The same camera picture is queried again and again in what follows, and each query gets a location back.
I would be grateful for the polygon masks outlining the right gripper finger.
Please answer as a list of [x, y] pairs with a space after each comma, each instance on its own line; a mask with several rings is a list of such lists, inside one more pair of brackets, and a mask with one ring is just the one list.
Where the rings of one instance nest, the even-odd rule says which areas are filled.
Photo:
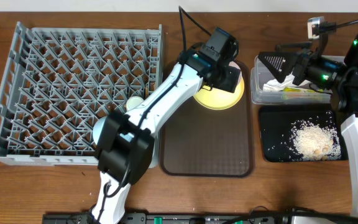
[[295, 42], [295, 43], [287, 43], [287, 44], [277, 44], [275, 46], [276, 52], [283, 52], [285, 49], [310, 49], [313, 45], [312, 42]]
[[279, 83], [292, 74], [297, 57], [295, 52], [260, 52], [257, 56]]

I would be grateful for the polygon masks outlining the pink plastic bowl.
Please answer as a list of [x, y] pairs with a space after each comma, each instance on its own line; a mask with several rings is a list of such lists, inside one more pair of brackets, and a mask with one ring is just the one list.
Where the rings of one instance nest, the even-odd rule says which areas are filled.
[[234, 62], [234, 61], [231, 61], [231, 62], [229, 63], [229, 66], [230, 66], [231, 68], [235, 68], [235, 69], [237, 70], [237, 73], [239, 74], [239, 75], [238, 75], [238, 79], [237, 79], [237, 85], [240, 85], [241, 80], [242, 80], [242, 72], [241, 72], [240, 66], [238, 66], [238, 64], [237, 64], [236, 62]]

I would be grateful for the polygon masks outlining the green orange snack wrapper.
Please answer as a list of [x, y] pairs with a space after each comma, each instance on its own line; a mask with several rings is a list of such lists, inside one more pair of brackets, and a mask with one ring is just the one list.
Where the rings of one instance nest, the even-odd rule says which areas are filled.
[[305, 88], [297, 88], [297, 87], [285, 87], [283, 89], [284, 92], [291, 92], [291, 93], [324, 93], [323, 91], [315, 91], [311, 89], [305, 89]]

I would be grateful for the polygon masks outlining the yellow plastic plate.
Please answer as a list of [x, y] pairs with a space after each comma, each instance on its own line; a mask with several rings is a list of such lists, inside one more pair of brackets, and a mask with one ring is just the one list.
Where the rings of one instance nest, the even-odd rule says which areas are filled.
[[211, 91], [202, 88], [194, 96], [194, 99], [202, 106], [212, 110], [225, 110], [240, 101], [244, 93], [245, 84], [242, 77], [239, 78], [234, 93], [213, 88]]

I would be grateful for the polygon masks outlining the cream plastic cup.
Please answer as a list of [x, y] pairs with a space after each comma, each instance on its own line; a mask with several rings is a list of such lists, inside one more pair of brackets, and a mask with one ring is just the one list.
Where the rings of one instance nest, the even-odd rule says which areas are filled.
[[144, 102], [144, 99], [140, 96], [132, 96], [126, 101], [126, 110], [132, 110]]

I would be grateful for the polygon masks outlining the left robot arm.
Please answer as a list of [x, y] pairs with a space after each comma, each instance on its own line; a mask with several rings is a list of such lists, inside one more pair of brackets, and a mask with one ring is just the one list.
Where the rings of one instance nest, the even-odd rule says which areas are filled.
[[240, 70], [230, 66], [239, 53], [235, 37], [216, 28], [205, 43], [185, 48], [165, 81], [139, 106], [111, 112], [93, 127], [101, 189], [88, 223], [118, 223], [129, 189], [156, 156], [155, 136], [171, 115], [203, 85], [233, 93]]

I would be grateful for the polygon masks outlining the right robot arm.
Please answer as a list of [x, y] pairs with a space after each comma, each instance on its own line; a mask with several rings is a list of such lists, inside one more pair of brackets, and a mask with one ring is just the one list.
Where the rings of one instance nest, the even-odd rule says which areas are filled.
[[346, 114], [341, 123], [352, 186], [352, 215], [358, 217], [358, 33], [342, 62], [322, 55], [322, 50], [303, 49], [299, 52], [260, 52], [257, 58], [274, 78], [282, 83], [293, 75], [293, 84], [305, 80], [331, 90], [330, 104], [334, 111]]

